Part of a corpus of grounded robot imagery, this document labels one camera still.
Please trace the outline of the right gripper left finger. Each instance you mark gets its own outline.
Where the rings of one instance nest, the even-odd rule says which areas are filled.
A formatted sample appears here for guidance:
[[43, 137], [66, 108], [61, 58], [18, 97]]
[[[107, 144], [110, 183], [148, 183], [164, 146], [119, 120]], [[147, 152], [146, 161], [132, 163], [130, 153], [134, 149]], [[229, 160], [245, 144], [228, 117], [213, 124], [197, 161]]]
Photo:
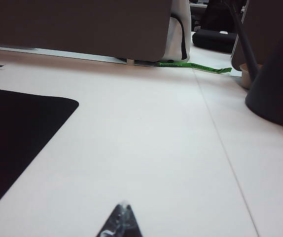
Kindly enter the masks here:
[[125, 207], [117, 204], [102, 228], [98, 232], [98, 237], [122, 237], [125, 232]]

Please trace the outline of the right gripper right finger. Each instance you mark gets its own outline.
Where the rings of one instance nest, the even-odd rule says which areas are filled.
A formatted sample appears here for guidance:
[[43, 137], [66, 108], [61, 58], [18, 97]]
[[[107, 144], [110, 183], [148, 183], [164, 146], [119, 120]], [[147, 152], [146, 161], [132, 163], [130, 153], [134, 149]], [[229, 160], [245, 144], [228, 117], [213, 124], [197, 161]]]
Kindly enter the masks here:
[[129, 204], [126, 205], [124, 220], [124, 237], [142, 237], [133, 209]]

